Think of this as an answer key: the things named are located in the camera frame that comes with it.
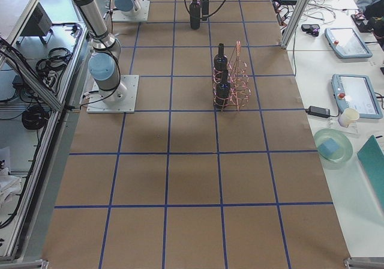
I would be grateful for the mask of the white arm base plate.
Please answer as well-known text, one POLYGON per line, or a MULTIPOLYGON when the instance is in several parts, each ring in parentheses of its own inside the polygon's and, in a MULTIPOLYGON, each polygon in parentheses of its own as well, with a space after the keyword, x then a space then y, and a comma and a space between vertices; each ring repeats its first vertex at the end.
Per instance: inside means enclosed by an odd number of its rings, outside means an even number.
POLYGON ((98 85, 93 81, 92 90, 89 98, 90 104, 87 105, 87 113, 134 113, 136 107, 137 90, 139 87, 139 75, 122 75, 118 89, 108 98, 111 92, 99 92, 98 85))
POLYGON ((115 5, 112 20, 118 23, 147 22, 150 0, 129 1, 129 6, 115 5))

